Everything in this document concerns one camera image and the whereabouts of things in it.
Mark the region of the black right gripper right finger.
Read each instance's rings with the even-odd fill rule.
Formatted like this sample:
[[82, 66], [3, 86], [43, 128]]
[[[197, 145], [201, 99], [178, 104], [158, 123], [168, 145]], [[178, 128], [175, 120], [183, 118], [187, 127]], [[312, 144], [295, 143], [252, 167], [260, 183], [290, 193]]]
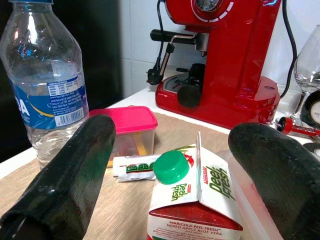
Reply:
[[297, 140], [261, 123], [241, 123], [228, 146], [285, 240], [320, 238], [320, 162]]

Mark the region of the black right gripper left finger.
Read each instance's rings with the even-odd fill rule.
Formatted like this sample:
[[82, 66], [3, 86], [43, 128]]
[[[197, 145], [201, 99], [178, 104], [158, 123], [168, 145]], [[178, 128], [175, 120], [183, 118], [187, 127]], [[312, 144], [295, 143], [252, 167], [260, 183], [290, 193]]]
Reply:
[[1, 239], [83, 239], [115, 137], [109, 116], [89, 117], [1, 217]]

